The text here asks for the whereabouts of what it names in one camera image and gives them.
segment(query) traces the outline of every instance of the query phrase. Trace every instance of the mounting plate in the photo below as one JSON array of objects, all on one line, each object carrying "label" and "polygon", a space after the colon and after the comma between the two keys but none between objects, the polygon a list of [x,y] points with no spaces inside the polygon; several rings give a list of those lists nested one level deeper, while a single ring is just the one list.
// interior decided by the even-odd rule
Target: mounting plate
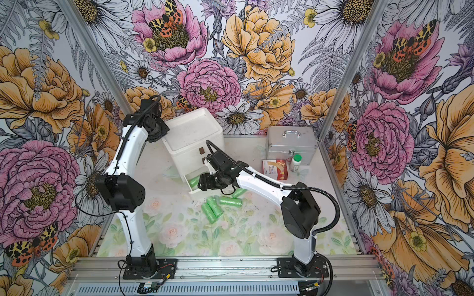
[{"label": "mounting plate", "polygon": [[170,275],[167,279],[173,279],[176,271],[177,259],[156,259],[157,272],[150,278],[137,278],[137,270],[135,268],[126,268],[123,273],[123,279],[164,279]]},{"label": "mounting plate", "polygon": [[[296,259],[294,257],[283,257],[276,259],[276,265],[278,267],[278,277],[279,278],[299,278],[302,277],[295,270]],[[314,263],[308,271],[307,278],[320,278],[322,276],[325,278],[329,277],[328,267],[321,257],[316,257]]]}]

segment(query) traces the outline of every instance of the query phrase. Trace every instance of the orange flower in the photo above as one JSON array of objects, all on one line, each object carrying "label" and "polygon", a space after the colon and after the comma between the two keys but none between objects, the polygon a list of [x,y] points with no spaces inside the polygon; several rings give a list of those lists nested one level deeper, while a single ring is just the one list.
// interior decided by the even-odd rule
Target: orange flower
[{"label": "orange flower", "polygon": [[8,276],[0,276],[0,295],[2,296],[31,296],[33,294],[32,279],[19,275],[15,281]]},{"label": "orange flower", "polygon": [[67,241],[54,251],[53,257],[59,262],[50,265],[49,269],[60,273],[72,268],[79,257],[87,257],[99,232],[98,225],[86,225],[76,229],[69,235]]},{"label": "orange flower", "polygon": [[29,116],[41,118],[58,134],[84,115],[82,89],[59,60],[55,62],[48,56],[45,81],[36,100],[32,64],[36,58],[26,48],[12,53],[0,46],[0,118],[16,119],[10,128],[22,126]]},{"label": "orange flower", "polygon": [[[152,88],[144,88],[143,86],[137,86],[133,89],[127,89],[125,91],[125,97],[127,101],[130,103],[130,107],[132,107],[133,112],[140,109],[141,100],[148,99],[151,96],[159,95],[160,93]],[[171,118],[176,117],[176,108],[173,107],[173,102],[170,99],[167,99],[161,96],[160,100],[161,104],[161,118],[163,120],[168,120]],[[119,113],[120,119],[124,119],[125,115],[123,114],[122,110]]]},{"label": "orange flower", "polygon": [[114,158],[120,143],[119,131],[99,104],[95,104],[93,111],[87,109],[87,120],[80,118],[73,122],[71,132],[67,135],[72,154],[97,157],[104,150],[109,154],[109,161]]},{"label": "orange flower", "polygon": [[438,155],[429,166],[420,166],[426,189],[436,196],[436,209],[443,220],[468,231],[474,221],[474,85],[447,102],[440,101],[436,130],[428,134],[439,141]]},{"label": "orange flower", "polygon": [[263,117],[259,118],[262,122],[260,123],[260,129],[266,129],[268,126],[277,125],[284,114],[289,114],[291,111],[291,103],[296,102],[296,97],[293,95],[292,84],[281,85],[279,83],[271,86],[271,83],[265,81],[258,81],[256,83],[249,83],[247,88],[242,91],[244,95],[252,99],[257,99],[258,102],[254,107],[254,110],[263,110]]},{"label": "orange flower", "polygon": [[439,214],[435,201],[415,181],[398,179],[396,185],[397,197],[392,198],[398,202],[387,205],[395,228],[392,233],[382,228],[383,233],[372,239],[390,263],[406,272],[415,266],[413,276],[416,280],[425,281],[438,269],[446,269],[447,277],[441,287],[447,288],[456,280],[454,272],[468,269],[469,260],[463,259],[463,253],[447,241],[451,237],[445,227],[435,223]]},{"label": "orange flower", "polygon": [[222,42],[232,50],[228,54],[230,57],[241,56],[247,63],[247,78],[275,82],[292,67],[295,41],[288,34],[286,38],[279,38],[274,44],[256,50],[270,34],[275,33],[280,22],[269,19],[265,11],[258,7],[252,9],[250,5],[245,8],[245,15],[243,21],[236,15],[227,20]]},{"label": "orange flower", "polygon": [[[311,122],[315,122],[320,118],[326,117],[329,107],[334,100],[336,90],[336,88],[333,88],[328,92],[320,91],[319,93],[310,96],[308,99],[311,104],[306,104],[301,107],[301,118],[303,120],[309,119]],[[337,109],[336,117],[332,123],[332,126],[338,133],[341,133],[344,130],[346,123],[349,121],[349,103],[350,97],[349,94],[346,93],[341,106]]]},{"label": "orange flower", "polygon": [[347,167],[348,161],[346,157],[346,147],[336,144],[332,144],[329,147],[329,159],[331,159],[332,167],[336,172],[337,180],[339,181],[339,185],[343,186],[346,177],[347,177]]}]

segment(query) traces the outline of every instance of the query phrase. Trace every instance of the white daisy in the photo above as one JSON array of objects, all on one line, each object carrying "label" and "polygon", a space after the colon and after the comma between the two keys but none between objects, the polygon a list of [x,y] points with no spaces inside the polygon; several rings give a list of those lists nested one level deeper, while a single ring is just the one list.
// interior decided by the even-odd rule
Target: white daisy
[{"label": "white daisy", "polygon": [[[85,175],[79,175],[75,179],[77,186],[74,188],[73,193],[77,195],[79,207],[86,213],[102,215],[110,212],[109,206],[105,203],[102,195],[94,184],[94,181],[105,170],[108,161],[109,154],[104,153],[103,150],[99,152],[95,163],[92,161],[92,158],[87,155],[84,160]],[[77,211],[76,220],[80,225],[100,225],[104,222],[104,217],[93,217],[81,211]]]},{"label": "white daisy", "polygon": [[443,291],[443,296],[461,296],[474,294],[474,272],[472,269],[460,269],[455,272],[456,281]]},{"label": "white daisy", "polygon": [[408,26],[413,22],[415,27],[424,26],[434,19],[444,21],[450,14],[458,14],[465,3],[465,0],[404,0],[398,4],[401,9],[398,18],[406,19]]},{"label": "white daisy", "polygon": [[[43,18],[51,22],[52,30],[66,32],[72,48],[78,38],[66,16],[58,6],[63,0],[36,0],[36,6],[43,12]],[[97,45],[105,53],[125,49],[124,40],[130,39],[127,31],[132,29],[128,2],[124,0],[74,0],[79,12],[95,37]]]},{"label": "white daisy", "polygon": [[254,120],[262,118],[262,110],[250,110],[250,104],[244,103],[237,107],[230,105],[216,112],[216,120],[228,135],[251,135],[260,129],[261,120]]},{"label": "white daisy", "polygon": [[156,8],[161,8],[161,0],[131,0],[132,8],[138,9],[142,6],[145,6],[147,10],[151,10],[152,4],[156,6]]},{"label": "white daisy", "polygon": [[128,74],[140,83],[148,83],[151,78],[151,67],[146,61],[135,61],[128,65]]},{"label": "white daisy", "polygon": [[370,172],[362,167],[359,171],[350,168],[344,184],[344,192],[348,196],[351,211],[355,212],[360,226],[366,227],[370,235],[382,233],[377,218],[388,233],[392,233],[392,227],[395,227],[392,216],[383,206],[391,203],[392,197],[378,190],[377,185],[377,177],[371,176]]},{"label": "white daisy", "polygon": [[319,0],[314,22],[320,26],[316,40],[326,39],[324,47],[335,41],[344,54],[359,40],[374,0]]},{"label": "white daisy", "polygon": [[293,88],[293,94],[296,96],[297,100],[307,99],[310,95],[313,94],[314,89],[309,83],[297,82]]}]

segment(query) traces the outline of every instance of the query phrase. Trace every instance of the red wire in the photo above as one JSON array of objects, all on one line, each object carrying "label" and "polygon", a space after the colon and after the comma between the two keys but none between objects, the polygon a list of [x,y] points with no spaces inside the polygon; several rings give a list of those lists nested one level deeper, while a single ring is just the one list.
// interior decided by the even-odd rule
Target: red wire
[{"label": "red wire", "polygon": [[324,282],[324,274],[323,274],[323,271],[321,269],[319,269],[318,267],[314,267],[316,268],[317,270],[319,270],[321,272],[321,284]]}]

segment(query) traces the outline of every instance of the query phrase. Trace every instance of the daisy center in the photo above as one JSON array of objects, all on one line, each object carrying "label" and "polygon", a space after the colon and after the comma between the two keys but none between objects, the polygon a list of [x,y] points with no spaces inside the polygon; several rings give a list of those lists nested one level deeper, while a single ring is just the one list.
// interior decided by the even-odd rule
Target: daisy center
[{"label": "daisy center", "polygon": [[146,78],[148,76],[148,71],[145,68],[138,69],[138,75],[141,78]]},{"label": "daisy center", "polygon": [[233,125],[238,125],[243,123],[245,120],[245,115],[242,113],[232,114],[229,116],[229,122]]},{"label": "daisy center", "polygon": [[379,143],[380,143],[380,139],[374,137],[374,133],[371,132],[369,134],[369,141],[368,141],[367,145],[365,145],[365,149],[367,150],[367,154],[369,154],[370,156],[377,156],[379,154],[379,151],[380,151]]},{"label": "daisy center", "polygon": [[297,99],[302,99],[306,96],[306,91],[305,90],[299,90],[296,92],[296,98]]},{"label": "daisy center", "polygon": [[97,189],[94,183],[98,175],[98,173],[92,173],[92,175],[87,180],[86,190],[87,195],[90,197],[95,197],[99,194],[99,190]]},{"label": "daisy center", "polygon": [[74,0],[74,2],[86,22],[91,23],[97,20],[97,8],[91,0]]},{"label": "daisy center", "polygon": [[167,48],[174,47],[186,48],[189,42],[189,34],[184,29],[184,26],[180,24],[172,31],[171,36],[165,38],[160,34],[154,33],[153,39],[155,40],[155,45],[159,50],[164,51]]},{"label": "daisy center", "polygon": [[342,16],[353,23],[365,22],[373,3],[374,0],[348,0],[344,3]]},{"label": "daisy center", "polygon": [[208,87],[207,89],[201,88],[199,93],[204,96],[204,100],[206,102],[214,102],[217,100],[217,92],[215,92],[212,88]]},{"label": "daisy center", "polygon": [[112,112],[112,110],[114,109],[113,103],[111,101],[108,101],[108,100],[104,102],[104,107],[109,112]]},{"label": "daisy center", "polygon": [[352,79],[352,84],[358,84],[360,81],[360,75],[356,74],[354,75],[354,78]]},{"label": "daisy center", "polygon": [[56,199],[56,189],[53,185],[45,183],[41,186],[35,186],[30,189],[32,197],[28,200],[25,200],[25,206],[30,209],[35,208],[36,206],[43,206],[44,209],[49,209],[49,206]]},{"label": "daisy center", "polygon": [[453,287],[454,293],[459,296],[474,296],[474,290],[465,282],[456,279],[456,281],[451,285]]},{"label": "daisy center", "polygon": [[375,206],[377,203],[377,197],[375,196],[374,191],[368,185],[362,185],[360,187],[360,195],[362,200],[368,206]]}]

